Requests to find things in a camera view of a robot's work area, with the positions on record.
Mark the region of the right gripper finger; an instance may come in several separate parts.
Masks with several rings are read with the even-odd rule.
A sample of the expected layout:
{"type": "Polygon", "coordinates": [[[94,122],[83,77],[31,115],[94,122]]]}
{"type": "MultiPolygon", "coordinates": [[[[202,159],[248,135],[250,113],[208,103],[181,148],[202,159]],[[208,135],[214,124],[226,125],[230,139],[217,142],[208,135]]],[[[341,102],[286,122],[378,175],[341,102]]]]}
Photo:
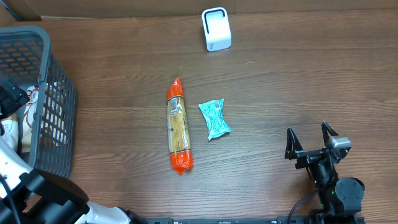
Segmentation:
{"type": "Polygon", "coordinates": [[[323,134],[323,141],[324,141],[325,145],[327,144],[330,137],[338,135],[338,133],[336,131],[334,131],[327,122],[322,123],[322,134],[323,134]]]}
{"type": "Polygon", "coordinates": [[[287,129],[287,145],[285,149],[286,159],[297,159],[303,153],[303,148],[292,128],[287,129]]]}

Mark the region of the beige brown snack pouch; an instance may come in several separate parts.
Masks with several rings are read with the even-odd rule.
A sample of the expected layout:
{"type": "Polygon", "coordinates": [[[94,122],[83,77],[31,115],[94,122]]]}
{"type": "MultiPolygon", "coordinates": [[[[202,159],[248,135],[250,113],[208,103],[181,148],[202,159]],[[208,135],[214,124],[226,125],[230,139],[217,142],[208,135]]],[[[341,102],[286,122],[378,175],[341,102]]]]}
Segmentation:
{"type": "MultiPolygon", "coordinates": [[[[61,104],[63,103],[63,96],[59,93],[55,92],[55,88],[52,85],[46,84],[46,91],[50,93],[56,100],[51,98],[44,99],[45,105],[51,107],[54,110],[55,114],[53,114],[48,109],[44,109],[44,117],[50,122],[54,122],[52,124],[42,124],[41,127],[44,128],[46,133],[50,133],[53,138],[57,140],[62,140],[64,134],[61,133],[60,129],[64,129],[65,123],[61,120],[61,115],[63,113],[63,109],[61,104]]],[[[37,102],[39,98],[39,86],[30,86],[26,91],[30,100],[25,105],[25,110],[22,117],[22,127],[18,128],[18,115],[15,113],[10,117],[3,119],[1,124],[4,127],[5,133],[2,136],[4,140],[8,143],[8,145],[17,152],[17,145],[19,131],[22,130],[22,139],[21,139],[21,152],[30,152],[30,145],[32,139],[32,129],[34,122],[34,113],[37,109],[37,102]]]]}

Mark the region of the teal snack packet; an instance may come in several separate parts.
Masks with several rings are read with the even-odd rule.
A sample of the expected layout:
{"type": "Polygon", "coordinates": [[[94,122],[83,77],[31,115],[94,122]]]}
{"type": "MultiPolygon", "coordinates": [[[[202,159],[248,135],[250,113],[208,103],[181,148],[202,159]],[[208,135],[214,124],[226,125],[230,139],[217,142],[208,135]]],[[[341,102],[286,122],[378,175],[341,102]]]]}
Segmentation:
{"type": "Polygon", "coordinates": [[[223,118],[223,106],[223,98],[220,100],[211,100],[198,105],[205,119],[209,141],[232,131],[230,126],[223,118]]]}

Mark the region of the orange spaghetti package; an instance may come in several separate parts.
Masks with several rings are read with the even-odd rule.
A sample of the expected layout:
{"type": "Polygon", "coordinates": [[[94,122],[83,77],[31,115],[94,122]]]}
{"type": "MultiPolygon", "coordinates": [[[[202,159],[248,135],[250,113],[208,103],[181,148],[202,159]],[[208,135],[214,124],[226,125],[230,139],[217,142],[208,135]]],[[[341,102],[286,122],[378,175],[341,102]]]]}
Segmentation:
{"type": "Polygon", "coordinates": [[[167,133],[170,165],[179,175],[193,167],[183,85],[177,77],[167,90],[167,133]]]}

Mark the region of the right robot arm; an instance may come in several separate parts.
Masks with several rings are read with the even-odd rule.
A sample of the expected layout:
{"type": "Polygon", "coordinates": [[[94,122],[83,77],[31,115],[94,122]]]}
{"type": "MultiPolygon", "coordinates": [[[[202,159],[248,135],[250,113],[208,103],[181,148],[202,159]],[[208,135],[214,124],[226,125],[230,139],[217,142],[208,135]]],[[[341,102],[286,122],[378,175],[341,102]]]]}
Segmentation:
{"type": "Polygon", "coordinates": [[[350,149],[351,141],[322,123],[324,145],[321,149],[305,151],[292,128],[287,129],[285,158],[295,160],[296,169],[306,169],[315,185],[315,190],[300,199],[290,210],[286,222],[298,223],[294,217],[296,209],[305,201],[318,195],[321,208],[311,210],[302,218],[304,223],[364,223],[357,217],[362,209],[365,185],[354,177],[339,178],[335,165],[344,159],[350,149]]]}

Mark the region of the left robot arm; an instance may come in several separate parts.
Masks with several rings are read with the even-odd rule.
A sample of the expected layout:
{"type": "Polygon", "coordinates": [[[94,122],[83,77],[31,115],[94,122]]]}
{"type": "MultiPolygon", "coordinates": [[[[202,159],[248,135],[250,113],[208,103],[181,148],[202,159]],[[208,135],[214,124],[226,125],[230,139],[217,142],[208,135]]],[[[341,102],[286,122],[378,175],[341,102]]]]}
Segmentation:
{"type": "Polygon", "coordinates": [[[1,140],[1,223],[145,224],[136,213],[91,202],[68,178],[34,169],[1,140]]]}

